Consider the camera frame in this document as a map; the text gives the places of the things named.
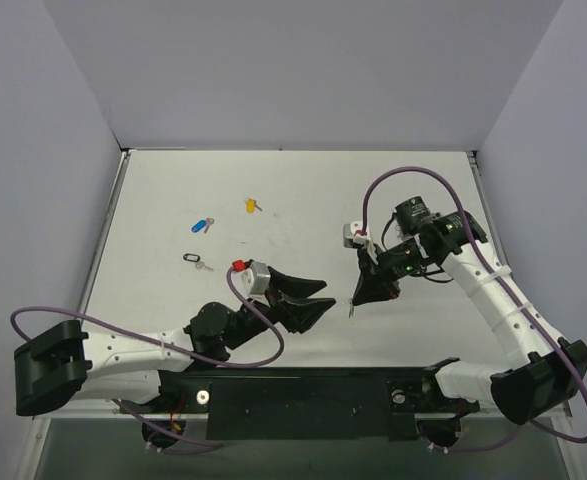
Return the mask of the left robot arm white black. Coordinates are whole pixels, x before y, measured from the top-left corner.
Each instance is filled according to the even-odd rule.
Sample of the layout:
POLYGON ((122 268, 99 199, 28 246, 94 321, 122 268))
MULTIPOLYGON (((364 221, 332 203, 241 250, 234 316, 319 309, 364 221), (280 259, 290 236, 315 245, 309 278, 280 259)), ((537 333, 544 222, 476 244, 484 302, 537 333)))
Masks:
POLYGON ((248 288, 236 297, 238 309, 209 302, 182 328, 137 333, 63 310, 64 320, 29 337, 14 352, 16 413, 54 412, 75 400, 120 400, 165 412, 179 397, 172 374, 210 367, 235 369, 231 351, 269 331, 279 343, 284 333, 310 330, 336 303, 321 298, 323 280, 284 275, 259 262, 236 263, 248 288))

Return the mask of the black tag key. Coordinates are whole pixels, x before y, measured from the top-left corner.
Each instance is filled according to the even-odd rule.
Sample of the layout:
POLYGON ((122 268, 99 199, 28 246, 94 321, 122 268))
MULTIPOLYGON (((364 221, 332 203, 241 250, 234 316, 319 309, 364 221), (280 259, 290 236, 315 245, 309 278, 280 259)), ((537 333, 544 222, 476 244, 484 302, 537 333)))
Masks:
POLYGON ((182 259, 190 264, 193 264, 194 267, 197 270, 202 270, 202 271, 213 271, 213 268, 208 266, 204 260, 202 259, 202 257, 198 254, 194 254, 194 253, 185 253, 182 256, 182 259))

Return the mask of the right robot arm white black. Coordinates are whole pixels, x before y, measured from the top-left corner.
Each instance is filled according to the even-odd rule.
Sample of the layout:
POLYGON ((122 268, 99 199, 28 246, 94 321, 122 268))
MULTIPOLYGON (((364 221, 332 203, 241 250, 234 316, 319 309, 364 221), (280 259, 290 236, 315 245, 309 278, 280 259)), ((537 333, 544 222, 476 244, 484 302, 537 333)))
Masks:
POLYGON ((506 357, 505 368, 451 360, 420 383, 422 402, 441 409, 454 398, 488 402, 523 425, 574 397, 587 372, 587 346, 568 341, 533 308, 467 212, 431 212, 421 197, 399 204, 401 243, 383 249, 360 221, 345 224, 343 244, 357 252, 359 279, 351 303, 395 299, 399 281, 441 268, 467 295, 506 357))

